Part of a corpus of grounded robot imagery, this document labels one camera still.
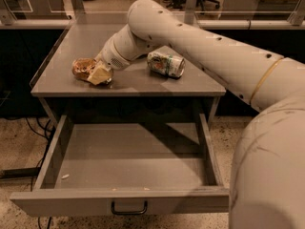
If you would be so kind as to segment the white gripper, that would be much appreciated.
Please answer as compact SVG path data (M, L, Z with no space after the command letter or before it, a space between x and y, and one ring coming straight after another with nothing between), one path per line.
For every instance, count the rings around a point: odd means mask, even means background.
M130 62L117 51L113 36L107 40L94 60L97 63L87 78L93 85L109 84L112 81L112 69L121 71L130 66Z

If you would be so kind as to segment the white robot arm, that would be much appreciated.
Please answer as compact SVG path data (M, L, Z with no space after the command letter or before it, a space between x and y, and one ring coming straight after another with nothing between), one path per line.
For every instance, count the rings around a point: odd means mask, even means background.
M257 110L234 152L230 229L305 229L305 69L302 63L178 21L137 0L97 55L116 70L168 46Z

